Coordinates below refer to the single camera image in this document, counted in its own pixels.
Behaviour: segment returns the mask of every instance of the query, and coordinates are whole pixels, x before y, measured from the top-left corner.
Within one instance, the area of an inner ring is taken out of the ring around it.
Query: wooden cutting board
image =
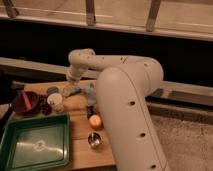
[[[85,86],[90,82],[91,81],[81,81],[79,84]],[[62,91],[66,85],[68,85],[67,82],[26,84],[25,91],[46,94],[46,90],[51,86],[57,86]],[[68,111],[71,116],[70,163],[56,170],[75,170],[115,165],[111,147],[104,129],[95,131],[98,132],[103,139],[103,144],[99,149],[91,149],[88,144],[88,135],[94,130],[90,128],[86,117],[86,96],[83,94],[71,96],[66,98],[63,103],[65,110]],[[23,117],[26,117],[26,115],[16,114],[14,119]]]

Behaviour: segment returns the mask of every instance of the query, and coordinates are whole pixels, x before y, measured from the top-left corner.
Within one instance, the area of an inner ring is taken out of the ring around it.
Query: floor
[[[22,16],[85,22],[85,0],[13,0]],[[151,0],[95,1],[97,23],[144,27]],[[5,14],[0,1],[0,14]],[[213,33],[212,0],[163,0],[156,28]]]

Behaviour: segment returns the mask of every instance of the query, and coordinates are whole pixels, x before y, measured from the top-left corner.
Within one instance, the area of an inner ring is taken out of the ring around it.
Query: green tray
[[[0,170],[46,170],[69,163],[68,114],[8,124],[0,145]]]

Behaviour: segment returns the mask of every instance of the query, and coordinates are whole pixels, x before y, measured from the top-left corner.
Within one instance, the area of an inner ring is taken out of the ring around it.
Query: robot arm
[[[104,69],[97,80],[97,102],[117,169],[169,171],[145,102],[163,80],[161,65],[152,58],[96,56],[85,51],[71,52],[67,77],[78,81],[87,68]],[[81,56],[79,62],[76,52],[86,57]]]

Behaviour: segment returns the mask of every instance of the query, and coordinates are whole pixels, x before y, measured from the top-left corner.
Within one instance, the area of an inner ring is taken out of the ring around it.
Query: small bowl
[[[31,109],[27,109],[25,106],[25,102],[24,102],[22,94],[18,94],[12,102],[12,108],[13,108],[14,112],[16,112],[18,114],[33,112],[34,109],[39,104],[39,96],[37,93],[32,92],[32,91],[25,91],[25,93],[26,93],[32,107],[31,107]]]

